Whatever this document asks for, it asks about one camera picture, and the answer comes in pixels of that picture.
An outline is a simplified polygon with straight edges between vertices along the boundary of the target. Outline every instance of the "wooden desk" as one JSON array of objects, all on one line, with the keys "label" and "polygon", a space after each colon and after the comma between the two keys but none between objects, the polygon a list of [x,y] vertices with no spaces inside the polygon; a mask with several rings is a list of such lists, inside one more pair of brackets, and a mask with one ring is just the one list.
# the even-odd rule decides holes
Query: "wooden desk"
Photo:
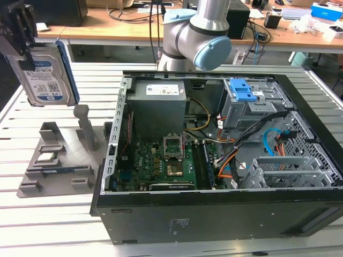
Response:
[{"label": "wooden desk", "polygon": [[[148,16],[148,14],[132,13],[129,16],[121,16],[122,19],[134,19]],[[61,33],[62,39],[87,39],[87,40],[114,40],[114,41],[146,41],[150,45],[149,25],[127,24],[112,19],[106,9],[88,9],[88,15],[82,27],[66,27]],[[162,18],[160,18],[160,39],[163,39]],[[152,24],[152,40],[157,41],[157,21],[154,17]],[[243,40],[233,40],[233,43],[252,43],[252,34]]]},{"label": "wooden desk", "polygon": [[[113,13],[118,17],[119,11]],[[148,16],[148,14],[132,13],[128,16],[121,16],[122,19],[133,19]],[[264,20],[253,20],[256,24],[263,26]],[[291,21],[281,20],[277,29],[269,29],[272,34],[272,40],[265,46],[267,51],[289,51],[289,52],[321,52],[343,54],[343,39],[334,39],[331,42],[323,39],[320,32],[295,34],[288,28]],[[52,37],[59,37],[61,41],[70,49],[71,44],[94,44],[103,46],[150,46],[149,25],[128,24],[112,19],[106,9],[89,9],[88,15],[82,27],[55,27],[51,26],[51,31],[42,32],[40,41]],[[160,25],[160,38],[163,39],[163,26]],[[152,24],[153,45],[157,46],[157,22],[154,17]],[[242,40],[232,40],[233,49],[237,50],[238,56],[245,53],[253,43],[251,30],[247,29]]]},{"label": "wooden desk", "polygon": [[38,38],[41,39],[56,39],[60,37],[61,33],[65,29],[65,26],[49,26],[50,30],[38,32]]}]

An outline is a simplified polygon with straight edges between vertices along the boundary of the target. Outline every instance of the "aluminum profile table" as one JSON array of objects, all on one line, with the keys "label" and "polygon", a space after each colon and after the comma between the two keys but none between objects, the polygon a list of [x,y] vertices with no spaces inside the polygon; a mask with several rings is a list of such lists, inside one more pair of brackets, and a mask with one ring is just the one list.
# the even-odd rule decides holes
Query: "aluminum profile table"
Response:
[{"label": "aluminum profile table", "polygon": [[[152,64],[73,63],[81,103],[92,124],[112,121],[122,70]],[[343,146],[343,104],[311,71],[291,66],[233,66],[218,71],[285,74]],[[16,191],[39,140],[43,122],[77,126],[73,107],[31,107],[19,87],[0,114],[0,256],[342,256],[343,218],[308,238],[252,239],[114,246],[100,218],[88,212],[91,194],[20,199]]]}]

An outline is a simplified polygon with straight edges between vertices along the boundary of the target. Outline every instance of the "floor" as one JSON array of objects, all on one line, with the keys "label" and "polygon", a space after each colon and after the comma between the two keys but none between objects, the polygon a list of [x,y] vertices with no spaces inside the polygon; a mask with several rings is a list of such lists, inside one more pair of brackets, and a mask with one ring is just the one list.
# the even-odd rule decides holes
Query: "floor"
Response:
[{"label": "floor", "polygon": [[[76,62],[115,62],[115,63],[153,63],[153,56],[150,47],[140,47],[135,50],[134,47],[112,46],[110,47],[111,57],[106,58],[103,55],[102,46],[83,46],[81,54],[80,47],[73,46],[73,53]],[[227,64],[232,63],[234,52],[226,60]],[[265,52],[258,65],[290,65],[288,62],[289,52]],[[244,64],[253,64],[252,59],[246,59]],[[334,54],[323,54],[318,67],[311,67],[312,70],[330,87],[337,81],[338,63],[337,56]],[[0,55],[0,110],[6,105],[7,101],[19,86],[19,81],[14,75],[10,65]],[[338,85],[335,89],[338,96],[343,94],[343,85]]]}]

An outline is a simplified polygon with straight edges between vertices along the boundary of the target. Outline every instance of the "blue box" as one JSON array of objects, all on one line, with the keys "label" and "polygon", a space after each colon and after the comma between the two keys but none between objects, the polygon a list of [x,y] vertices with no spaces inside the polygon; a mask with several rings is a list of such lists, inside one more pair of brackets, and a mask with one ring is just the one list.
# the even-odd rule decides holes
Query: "blue box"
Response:
[{"label": "blue box", "polygon": [[311,6],[313,17],[336,21],[342,16],[342,8],[335,6],[325,6],[313,3]]}]

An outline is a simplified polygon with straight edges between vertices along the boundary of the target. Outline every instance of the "blue cable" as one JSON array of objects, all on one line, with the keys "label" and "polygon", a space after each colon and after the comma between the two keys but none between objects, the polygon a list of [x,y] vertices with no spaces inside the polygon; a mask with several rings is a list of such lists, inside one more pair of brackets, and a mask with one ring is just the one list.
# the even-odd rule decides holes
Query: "blue cable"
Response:
[{"label": "blue cable", "polygon": [[255,57],[253,58],[253,64],[254,65],[255,65],[257,51],[258,51],[258,34],[256,33],[255,35],[256,35],[257,43],[256,43],[256,47],[255,47]]},{"label": "blue cable", "polygon": [[282,133],[282,131],[277,129],[277,128],[273,128],[273,129],[270,128],[266,132],[264,132],[264,134],[263,134],[263,144],[264,144],[266,150],[268,151],[268,153],[270,154],[270,156],[274,156],[274,152],[272,151],[272,149],[268,145],[268,141],[267,141],[267,134],[268,134],[269,131],[276,131],[276,132],[278,132],[280,134]]}]

